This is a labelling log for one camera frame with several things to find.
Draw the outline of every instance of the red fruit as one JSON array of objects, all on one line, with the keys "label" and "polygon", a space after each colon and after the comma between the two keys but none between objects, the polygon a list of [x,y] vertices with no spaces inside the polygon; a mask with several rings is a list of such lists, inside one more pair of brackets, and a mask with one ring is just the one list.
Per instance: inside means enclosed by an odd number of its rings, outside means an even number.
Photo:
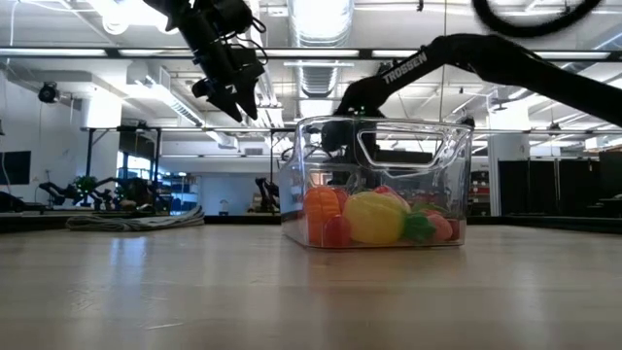
[{"label": "red fruit", "polygon": [[444,242],[451,238],[453,230],[447,219],[440,215],[430,215],[428,216],[428,220],[436,227],[434,241]]},{"label": "red fruit", "polygon": [[406,212],[408,213],[410,212],[410,205],[408,204],[406,199],[402,198],[401,195],[399,195],[399,193],[397,193],[394,189],[390,188],[389,186],[387,185],[379,186],[374,190],[374,192],[390,195],[394,198],[397,198],[397,200],[399,200],[401,205],[404,207],[404,210],[406,210]]},{"label": "red fruit", "polygon": [[450,219],[447,221],[449,222],[449,225],[451,225],[452,231],[451,238],[449,238],[449,240],[452,241],[460,239],[460,220]]},{"label": "red fruit", "polygon": [[348,200],[348,193],[343,189],[332,189],[335,194],[337,194],[337,199],[339,200],[339,208],[343,213],[343,209],[346,207],[346,200]]},{"label": "red fruit", "polygon": [[336,215],[324,225],[321,247],[345,248],[350,246],[352,227],[348,219]]}]

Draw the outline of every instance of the wooden table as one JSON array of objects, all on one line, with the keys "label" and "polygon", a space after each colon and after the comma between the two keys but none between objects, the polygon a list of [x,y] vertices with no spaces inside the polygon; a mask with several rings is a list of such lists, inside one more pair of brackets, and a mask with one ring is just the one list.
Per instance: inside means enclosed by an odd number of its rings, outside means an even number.
[{"label": "wooden table", "polygon": [[277,227],[0,235],[3,349],[621,349],[622,238],[470,227],[304,250]]}]

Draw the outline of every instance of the security camera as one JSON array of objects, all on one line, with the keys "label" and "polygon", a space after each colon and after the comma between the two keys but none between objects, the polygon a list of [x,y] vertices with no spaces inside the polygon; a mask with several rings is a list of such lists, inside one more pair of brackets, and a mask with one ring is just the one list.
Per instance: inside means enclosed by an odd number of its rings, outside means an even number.
[{"label": "security camera", "polygon": [[60,92],[56,89],[56,83],[43,83],[39,90],[39,101],[43,103],[56,103],[60,98]]}]

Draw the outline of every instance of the pink fruit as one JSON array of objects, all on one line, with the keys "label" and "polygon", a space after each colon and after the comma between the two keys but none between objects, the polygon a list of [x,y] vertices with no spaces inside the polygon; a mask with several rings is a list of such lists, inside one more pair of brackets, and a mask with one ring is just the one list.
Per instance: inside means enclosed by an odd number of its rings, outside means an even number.
[{"label": "pink fruit", "polygon": [[440,215],[433,214],[428,216],[428,220],[436,227],[434,241],[444,242],[451,238],[453,230],[447,219],[441,217]]}]

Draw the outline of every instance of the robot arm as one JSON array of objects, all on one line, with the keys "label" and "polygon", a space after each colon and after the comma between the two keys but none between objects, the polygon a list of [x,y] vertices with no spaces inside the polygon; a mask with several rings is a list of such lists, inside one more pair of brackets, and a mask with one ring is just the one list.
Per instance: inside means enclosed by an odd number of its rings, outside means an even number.
[{"label": "robot arm", "polygon": [[622,125],[622,115],[613,103],[622,100],[622,90],[565,71],[501,37],[477,34],[438,37],[391,69],[352,83],[335,115],[364,112],[382,117],[379,108],[391,94],[444,64],[474,73],[486,82],[527,88]]},{"label": "robot arm", "polygon": [[166,30],[178,28],[194,55],[194,64],[206,78],[192,86],[194,97],[207,100],[237,122],[242,122],[238,106],[257,119],[255,85],[263,66],[254,48],[232,50],[227,41],[246,32],[251,25],[265,26],[253,17],[243,0],[144,0],[168,17]]}]

